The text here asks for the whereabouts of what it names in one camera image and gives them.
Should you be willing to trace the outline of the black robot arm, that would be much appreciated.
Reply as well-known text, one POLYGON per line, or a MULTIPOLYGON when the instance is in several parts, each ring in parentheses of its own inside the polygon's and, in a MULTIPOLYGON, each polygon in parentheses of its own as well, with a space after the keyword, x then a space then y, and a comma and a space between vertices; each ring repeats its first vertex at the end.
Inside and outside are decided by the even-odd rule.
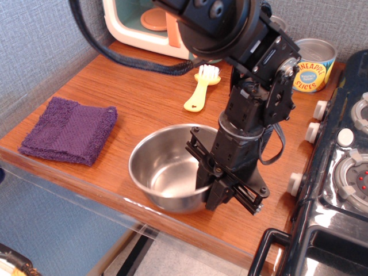
POLYGON ((232 66, 231 92, 217 133, 191 128, 186 149, 199 162, 196 187, 207 187, 205 207, 215 210, 237 199, 258 213, 270 192, 257 165, 280 122, 295 105, 293 81, 299 48, 270 18, 263 1, 156 1, 172 14, 185 47, 197 62, 223 60, 232 66))

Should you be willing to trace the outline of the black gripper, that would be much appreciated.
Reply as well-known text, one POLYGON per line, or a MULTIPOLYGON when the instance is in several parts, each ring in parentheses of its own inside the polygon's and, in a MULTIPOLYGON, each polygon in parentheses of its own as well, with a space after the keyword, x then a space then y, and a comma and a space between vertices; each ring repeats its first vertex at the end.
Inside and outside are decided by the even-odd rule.
POLYGON ((270 128, 257 126, 249 132, 235 127, 222 113, 211 148, 205 135, 192 129, 186 149, 198 160, 195 189, 211 185, 205 208, 215 211, 230 199, 237 199, 251 214, 263 207, 270 191, 258 170, 258 161, 270 138, 270 128))

